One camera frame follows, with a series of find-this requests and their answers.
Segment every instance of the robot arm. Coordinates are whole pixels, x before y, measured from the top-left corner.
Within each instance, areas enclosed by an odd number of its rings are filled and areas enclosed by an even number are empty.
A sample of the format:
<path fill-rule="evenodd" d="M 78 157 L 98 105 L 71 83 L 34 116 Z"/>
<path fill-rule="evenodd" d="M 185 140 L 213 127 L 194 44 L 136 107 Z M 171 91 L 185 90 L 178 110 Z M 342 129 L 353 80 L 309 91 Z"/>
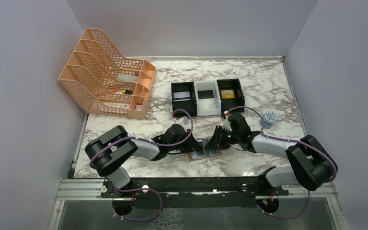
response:
<path fill-rule="evenodd" d="M 164 134 L 148 142 L 137 138 L 121 141 L 115 145 L 116 150 L 108 149 L 102 152 L 93 162 L 93 166 L 100 176 L 106 176 L 117 188 L 123 188 L 130 182 L 130 178 L 121 166 L 130 156 L 158 161 L 173 150 L 179 150 L 181 153 L 202 150 L 202 146 L 192 135 L 187 141 L 176 146 L 158 147 L 151 144 L 177 143 L 188 134 L 189 130 L 185 130 L 182 125 L 173 124 Z M 90 142 L 85 147 L 85 152 L 93 159 L 110 143 L 129 136 L 122 126 L 116 126 Z M 315 137 L 307 135 L 301 141 L 329 156 Z M 300 184 L 310 191 L 315 191 L 333 174 L 331 164 L 316 152 L 298 143 L 274 140 L 264 137 L 259 131 L 251 131 L 241 114 L 230 115 L 225 119 L 223 126 L 216 126 L 214 135 L 205 148 L 226 150 L 232 144 L 239 144 L 242 149 L 250 152 L 268 153 L 290 161 L 291 166 L 270 168 L 259 176 L 263 180 L 262 183 L 270 187 Z"/>

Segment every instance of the orange plastic basket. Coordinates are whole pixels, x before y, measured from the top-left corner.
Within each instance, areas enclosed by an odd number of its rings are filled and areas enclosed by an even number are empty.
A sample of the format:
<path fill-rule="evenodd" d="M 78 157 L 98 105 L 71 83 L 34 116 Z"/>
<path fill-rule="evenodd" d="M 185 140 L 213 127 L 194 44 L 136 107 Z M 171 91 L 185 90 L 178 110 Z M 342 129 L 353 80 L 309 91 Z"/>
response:
<path fill-rule="evenodd" d="M 144 119 L 156 68 L 147 61 L 123 57 L 108 40 L 106 45 L 112 45 L 125 61 L 124 68 L 120 67 L 98 42 L 83 39 L 88 31 L 85 30 L 58 80 L 86 113 Z M 133 61 L 135 65 L 127 66 Z M 120 75 L 131 76 L 135 81 L 119 80 Z M 133 94 L 123 94 L 123 90 Z"/>

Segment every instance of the white marble surface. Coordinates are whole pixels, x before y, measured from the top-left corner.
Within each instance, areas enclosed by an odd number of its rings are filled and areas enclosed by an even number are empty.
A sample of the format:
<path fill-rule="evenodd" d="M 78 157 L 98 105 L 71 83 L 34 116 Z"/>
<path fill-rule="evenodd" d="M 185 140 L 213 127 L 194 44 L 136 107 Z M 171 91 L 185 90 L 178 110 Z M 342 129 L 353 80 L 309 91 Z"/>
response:
<path fill-rule="evenodd" d="M 123 125 L 129 133 L 144 138 L 164 133 L 172 124 L 172 82 L 239 78 L 246 106 L 261 113 L 272 110 L 278 114 L 278 121 L 266 132 L 290 138 L 304 136 L 283 65 L 279 60 L 187 60 L 151 63 L 156 66 L 157 74 L 146 119 L 90 114 L 74 173 L 75 178 L 99 177 L 96 171 L 89 167 L 89 158 L 84 147 L 111 128 Z M 251 130 L 260 130 L 258 116 L 250 112 L 244 113 L 244 116 Z M 211 136 L 216 125 L 221 125 L 218 116 L 194 118 L 194 137 Z M 287 164 L 287 160 L 269 154 L 228 149 L 224 150 L 221 156 L 192 162 L 188 161 L 186 154 L 168 155 L 160 161 L 131 157 L 123 167 L 131 177 L 206 177 L 253 176 L 271 166 Z"/>

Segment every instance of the cable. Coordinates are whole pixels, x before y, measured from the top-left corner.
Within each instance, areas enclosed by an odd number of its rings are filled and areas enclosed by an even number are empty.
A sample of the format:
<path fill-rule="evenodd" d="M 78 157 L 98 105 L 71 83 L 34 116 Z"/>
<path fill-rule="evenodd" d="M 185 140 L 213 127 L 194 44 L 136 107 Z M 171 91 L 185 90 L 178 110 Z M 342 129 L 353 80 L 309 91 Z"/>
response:
<path fill-rule="evenodd" d="M 260 115 L 260 113 L 259 112 L 257 112 L 255 109 L 253 109 L 253 108 L 250 108 L 250 107 L 246 107 L 246 106 L 236 106 L 236 107 L 234 107 L 234 108 L 231 108 L 231 109 L 229 109 L 228 110 L 228 113 L 230 112 L 230 111 L 232 111 L 232 110 L 234 110 L 234 109 L 239 109 L 239 108 L 246 108 L 246 109 L 249 109 L 249 110 L 252 110 L 254 113 L 256 113 L 259 117 L 260 117 L 260 119 L 262 119 L 263 120 L 263 117 L 262 117 L 262 115 Z M 305 146 L 305 147 L 307 147 L 307 148 L 310 148 L 310 149 L 312 149 L 312 150 L 314 150 L 315 152 L 317 152 L 318 154 L 320 154 L 322 157 L 324 157 L 330 164 L 331 164 L 331 166 L 332 166 L 332 171 L 333 171 L 333 174 L 332 174 L 332 177 L 327 181 L 327 182 L 331 182 L 331 181 L 333 181 L 334 179 L 335 179 L 335 177 L 336 177 L 336 174 L 338 173 L 338 171 L 336 170 L 336 166 L 335 166 L 335 164 L 332 162 L 332 160 L 327 156 L 327 155 L 325 155 L 323 152 L 321 152 L 321 151 L 319 151 L 317 148 L 315 148 L 315 147 L 313 147 L 313 146 L 311 146 L 311 145 L 309 145 L 309 144 L 307 144 L 307 143 L 304 143 L 304 142 L 302 142 L 302 141 L 300 141 L 300 140 L 293 140 L 293 139 L 285 139 L 285 138 L 279 138 L 279 137 L 273 137 L 273 136 L 268 136 L 268 135 L 266 135 L 264 132 L 263 132 L 263 127 L 260 129 L 260 134 L 262 134 L 262 136 L 263 137 L 265 137 L 265 138 L 270 138 L 270 139 L 274 139 L 274 140 L 280 140 L 280 141 L 289 141 L 289 142 L 293 142 L 293 143 L 298 143 L 298 144 L 301 144 L 301 145 L 303 145 L 303 146 Z"/>
<path fill-rule="evenodd" d="M 159 143 L 156 143 L 156 142 L 153 142 L 152 140 L 147 140 L 147 139 L 144 139 L 144 138 L 137 138 L 137 137 L 125 137 L 125 138 L 121 138 L 117 141 L 114 141 L 112 142 L 110 145 L 106 146 L 105 148 L 103 148 L 101 151 L 99 151 L 97 154 L 95 154 L 91 160 L 90 160 L 90 167 L 91 168 L 94 168 L 94 165 L 93 163 L 96 161 L 96 159 L 98 159 L 98 157 L 105 151 L 107 151 L 108 149 L 110 149 L 112 146 L 115 146 L 117 144 L 119 144 L 120 142 L 122 141 L 125 141 L 125 140 L 130 140 L 130 139 L 137 139 L 137 140 L 141 140 L 141 141 L 144 141 L 144 142 L 147 142 L 147 143 L 150 143 L 150 144 L 153 144 L 153 145 L 157 145 L 157 146 L 162 146 L 162 147 L 171 147 L 171 146 L 176 146 L 176 145 L 180 145 L 182 143 L 184 143 L 188 138 L 190 138 L 191 134 L 193 133 L 193 129 L 194 129 L 194 122 L 193 122 L 193 119 L 192 117 L 190 116 L 190 114 L 185 111 L 184 109 L 176 109 L 173 111 L 172 113 L 172 117 L 174 118 L 174 114 L 178 111 L 181 111 L 181 112 L 184 112 L 185 115 L 187 115 L 188 119 L 190 119 L 191 121 L 191 129 L 190 129 L 190 132 L 188 133 L 188 135 L 181 141 L 177 142 L 177 143 L 173 143 L 173 144 L 159 144 Z"/>
<path fill-rule="evenodd" d="M 247 150 L 244 150 L 244 149 L 237 149 L 237 148 L 235 148 L 235 147 L 233 147 L 232 145 L 230 146 L 232 149 L 235 149 L 235 150 L 237 150 L 237 151 L 247 151 Z"/>
<path fill-rule="evenodd" d="M 117 190 L 118 192 L 121 192 L 121 193 L 129 193 L 129 192 L 135 192 L 135 191 L 149 190 L 149 191 L 154 192 L 159 197 L 159 200 L 160 200 L 159 210 L 157 210 L 157 213 L 154 214 L 151 217 L 144 218 L 144 219 L 137 219 L 137 218 L 131 218 L 131 217 L 121 216 L 121 215 L 119 215 L 119 214 L 116 213 L 115 207 L 112 204 L 112 210 L 114 212 L 114 216 L 121 218 L 121 220 L 128 219 L 128 220 L 132 220 L 132 221 L 148 221 L 148 220 L 151 220 L 151 219 L 156 218 L 161 213 L 161 210 L 163 209 L 163 200 L 161 198 L 161 195 L 156 190 L 154 190 L 152 188 L 135 188 L 135 189 L 123 190 L 123 189 L 119 189 L 119 188 L 115 187 L 115 185 L 111 181 L 109 181 L 109 182 L 112 184 L 112 187 L 114 187 L 114 189 Z"/>
<path fill-rule="evenodd" d="M 307 205 L 305 206 L 305 208 L 300 213 L 298 213 L 296 215 L 293 215 L 293 216 L 290 216 L 290 217 L 283 217 L 283 216 L 278 216 L 278 215 L 275 215 L 275 214 L 272 214 L 272 213 L 268 213 L 266 211 L 263 211 L 263 209 L 260 206 L 258 206 L 258 207 L 260 208 L 260 210 L 264 214 L 266 214 L 268 216 L 271 216 L 273 218 L 277 218 L 277 219 L 294 219 L 294 218 L 300 217 L 302 214 L 304 214 L 307 211 L 308 207 L 310 206 L 310 203 L 311 203 L 311 193 L 310 193 L 309 190 L 307 190 L 307 191 L 308 191 L 308 202 L 307 202 Z"/>

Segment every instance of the gray wall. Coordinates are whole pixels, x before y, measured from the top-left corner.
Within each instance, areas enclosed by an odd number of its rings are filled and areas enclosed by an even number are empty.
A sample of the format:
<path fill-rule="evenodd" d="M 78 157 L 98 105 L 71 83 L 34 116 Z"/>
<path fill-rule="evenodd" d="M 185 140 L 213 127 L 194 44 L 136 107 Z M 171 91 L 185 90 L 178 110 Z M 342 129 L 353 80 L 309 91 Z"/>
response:
<path fill-rule="evenodd" d="M 83 112 L 57 81 L 82 29 L 65 0 L 0 0 L 0 229 L 47 229 Z"/>
<path fill-rule="evenodd" d="M 349 228 L 368 229 L 368 0 L 319 0 L 286 65 L 309 132 L 339 165 Z"/>
<path fill-rule="evenodd" d="M 317 0 L 68 0 L 125 56 L 287 55 Z"/>

